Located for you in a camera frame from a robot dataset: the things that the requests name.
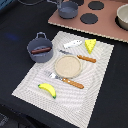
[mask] pot handle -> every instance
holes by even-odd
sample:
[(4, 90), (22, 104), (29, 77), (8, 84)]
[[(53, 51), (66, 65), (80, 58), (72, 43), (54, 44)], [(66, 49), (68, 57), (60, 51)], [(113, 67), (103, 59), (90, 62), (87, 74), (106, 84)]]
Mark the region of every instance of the pot handle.
[(62, 3), (62, 0), (56, 0), (57, 2), (53, 2), (51, 0), (47, 0), (47, 2), (50, 2), (50, 3), (53, 3), (53, 4), (57, 4), (57, 8), (61, 8), (61, 3)]
[(38, 35), (39, 35), (39, 34), (43, 34), (43, 35), (44, 35), (44, 37), (45, 37), (45, 39), (47, 39), (47, 37), (46, 37), (45, 33), (43, 33), (43, 32), (38, 32), (38, 33), (37, 33), (36, 38), (38, 38)]

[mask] fork handle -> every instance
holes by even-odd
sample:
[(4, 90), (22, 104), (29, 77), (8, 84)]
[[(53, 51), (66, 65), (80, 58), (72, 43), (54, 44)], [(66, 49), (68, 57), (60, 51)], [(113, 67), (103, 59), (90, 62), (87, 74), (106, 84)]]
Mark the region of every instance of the fork handle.
[(84, 88), (84, 86), (82, 84), (79, 84), (77, 82), (71, 81), (71, 80), (69, 80), (67, 78), (63, 78), (62, 81), (65, 82), (65, 83), (68, 83), (70, 85), (73, 85), (73, 86), (75, 86), (77, 88), (80, 88), (80, 89)]
[(90, 61), (90, 62), (93, 62), (93, 63), (96, 62), (96, 59), (93, 59), (93, 58), (89, 58), (89, 57), (85, 57), (85, 56), (81, 56), (81, 55), (77, 55), (77, 57), (78, 57), (79, 59), (86, 60), (86, 61)]

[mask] yellow cheese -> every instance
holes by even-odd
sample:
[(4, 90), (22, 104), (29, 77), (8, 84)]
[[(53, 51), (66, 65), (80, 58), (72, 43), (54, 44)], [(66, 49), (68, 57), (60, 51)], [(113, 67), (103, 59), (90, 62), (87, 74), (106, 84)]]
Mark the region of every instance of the yellow cheese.
[(92, 40), (85, 40), (85, 47), (88, 50), (88, 53), (91, 54), (94, 46), (96, 44), (96, 39), (92, 39)]

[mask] table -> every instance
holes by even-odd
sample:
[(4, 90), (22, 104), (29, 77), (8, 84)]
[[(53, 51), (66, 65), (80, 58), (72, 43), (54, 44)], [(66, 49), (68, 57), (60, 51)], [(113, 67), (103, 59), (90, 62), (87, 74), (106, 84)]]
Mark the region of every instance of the table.
[(47, 2), (35, 6), (16, 3), (7, 11), (0, 13), (0, 104), (9, 106), (51, 128), (76, 128), (11, 95), (35, 63), (30, 59), (26, 49), (29, 41), (40, 31), (50, 40), (58, 31), (65, 31), (114, 45), (88, 128), (126, 128), (128, 126), (128, 44), (50, 25), (48, 19), (55, 10), (56, 5)]

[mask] fork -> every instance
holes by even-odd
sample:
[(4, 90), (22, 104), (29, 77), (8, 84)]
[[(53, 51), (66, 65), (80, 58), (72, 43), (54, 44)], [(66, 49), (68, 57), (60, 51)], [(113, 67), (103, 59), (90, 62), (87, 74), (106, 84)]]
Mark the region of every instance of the fork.
[(65, 83), (67, 83), (67, 84), (73, 85), (73, 86), (75, 86), (75, 87), (77, 87), (77, 88), (80, 88), (80, 89), (83, 89), (83, 88), (84, 88), (84, 86), (83, 86), (82, 84), (79, 84), (79, 83), (74, 82), (74, 81), (72, 81), (72, 80), (69, 80), (69, 79), (67, 79), (67, 78), (59, 77), (59, 76), (56, 75), (55, 73), (52, 73), (52, 72), (46, 71), (46, 70), (45, 70), (44, 72), (45, 72), (45, 75), (48, 76), (48, 77), (50, 77), (50, 78), (59, 79), (59, 80), (65, 82)]

